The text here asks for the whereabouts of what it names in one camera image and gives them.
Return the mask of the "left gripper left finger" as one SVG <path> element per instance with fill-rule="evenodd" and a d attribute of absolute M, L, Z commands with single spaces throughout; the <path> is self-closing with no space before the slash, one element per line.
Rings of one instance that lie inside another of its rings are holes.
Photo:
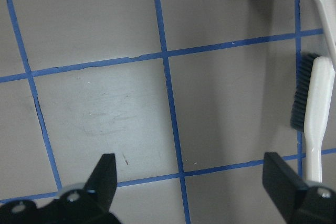
<path fill-rule="evenodd" d="M 120 223 L 110 212 L 117 189 L 116 159 L 103 154 L 84 184 L 65 187 L 47 205 L 19 199 L 1 206 L 1 223 Z"/>

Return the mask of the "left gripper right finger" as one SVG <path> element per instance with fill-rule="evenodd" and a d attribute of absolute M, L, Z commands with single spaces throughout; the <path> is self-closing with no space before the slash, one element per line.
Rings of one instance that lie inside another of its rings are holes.
<path fill-rule="evenodd" d="M 276 152 L 264 154 L 262 184 L 286 223 L 335 223 L 335 190 L 303 180 Z"/>

